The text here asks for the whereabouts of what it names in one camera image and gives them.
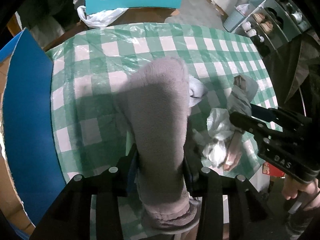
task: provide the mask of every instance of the red package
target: red package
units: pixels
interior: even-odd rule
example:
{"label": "red package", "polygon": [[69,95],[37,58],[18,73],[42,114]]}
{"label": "red package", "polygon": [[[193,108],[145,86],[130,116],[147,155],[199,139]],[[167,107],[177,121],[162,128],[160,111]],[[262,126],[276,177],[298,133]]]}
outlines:
{"label": "red package", "polygon": [[271,165],[270,163],[265,162],[262,167],[262,173],[274,177],[284,177],[284,172]]}

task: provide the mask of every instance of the metal screw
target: metal screw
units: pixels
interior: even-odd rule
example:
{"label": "metal screw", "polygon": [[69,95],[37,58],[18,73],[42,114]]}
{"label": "metal screw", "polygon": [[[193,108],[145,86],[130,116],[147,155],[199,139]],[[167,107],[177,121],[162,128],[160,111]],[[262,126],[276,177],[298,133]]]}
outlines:
{"label": "metal screw", "polygon": [[109,172],[110,173],[116,173],[118,171],[118,168],[117,167],[111,167],[109,168]]}
{"label": "metal screw", "polygon": [[74,181],[79,181],[82,179],[82,175],[81,174],[77,174],[76,176],[73,177]]}
{"label": "metal screw", "polygon": [[202,167],[202,168],[201,168],[201,171],[202,171],[203,173],[209,173],[209,172],[211,171],[211,169],[208,168],[208,167]]}
{"label": "metal screw", "polygon": [[238,175],[238,176],[237,176],[237,179],[239,179],[239,181],[244,182],[244,181],[245,181],[245,176],[243,176],[243,175]]}
{"label": "metal screw", "polygon": [[270,143],[270,140],[269,140],[268,138],[263,138],[263,141],[264,141],[265,143],[267,143],[267,144]]}

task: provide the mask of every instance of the logo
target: logo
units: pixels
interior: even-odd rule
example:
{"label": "logo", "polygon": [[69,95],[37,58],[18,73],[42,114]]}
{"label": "logo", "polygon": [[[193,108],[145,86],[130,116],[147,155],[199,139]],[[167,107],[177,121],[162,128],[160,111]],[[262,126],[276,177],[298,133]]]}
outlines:
{"label": "logo", "polygon": [[291,168],[291,162],[286,161],[284,158],[280,158],[278,155],[276,155],[273,158],[277,163],[281,164],[283,167],[290,169]]}

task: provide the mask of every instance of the green checkered tablecloth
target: green checkered tablecloth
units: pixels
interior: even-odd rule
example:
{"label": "green checkered tablecloth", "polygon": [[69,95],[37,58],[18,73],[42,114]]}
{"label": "green checkered tablecloth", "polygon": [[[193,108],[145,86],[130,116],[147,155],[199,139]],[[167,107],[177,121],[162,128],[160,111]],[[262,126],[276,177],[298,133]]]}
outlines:
{"label": "green checkered tablecloth", "polygon": [[[127,75],[152,59],[181,57],[189,73],[208,88],[207,96],[192,108],[190,117],[199,132],[206,130],[211,108],[226,108],[233,78],[239,73],[259,85],[252,103],[277,106],[271,80],[251,40],[216,29],[156,23],[118,25],[79,33],[48,55],[54,61],[53,134],[66,182],[78,173],[100,174],[125,155],[126,130],[113,97]],[[274,123],[269,125],[280,129]],[[243,151],[240,164],[226,175],[250,178],[262,165],[251,134],[243,136]],[[148,235],[140,225],[140,207],[135,200],[119,202],[126,239]]]}

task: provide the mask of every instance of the human hand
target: human hand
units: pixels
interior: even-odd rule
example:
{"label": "human hand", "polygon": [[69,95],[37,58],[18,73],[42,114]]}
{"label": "human hand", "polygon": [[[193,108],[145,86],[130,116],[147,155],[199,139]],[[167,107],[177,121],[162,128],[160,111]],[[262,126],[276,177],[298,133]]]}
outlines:
{"label": "human hand", "polygon": [[320,207],[320,195],[316,197],[316,195],[320,191],[320,188],[318,188],[318,179],[315,179],[315,181],[311,182],[310,184],[301,184],[292,177],[286,175],[284,179],[284,186],[282,189],[282,195],[284,196],[284,198],[286,200],[289,200],[291,198],[294,199],[297,197],[298,191],[306,192],[308,194],[308,197],[302,203],[303,207],[307,205],[303,210],[306,211]]}
{"label": "human hand", "polygon": [[241,143],[242,134],[236,130],[227,150],[227,157],[223,165],[224,171],[231,171],[238,165],[242,156]]}

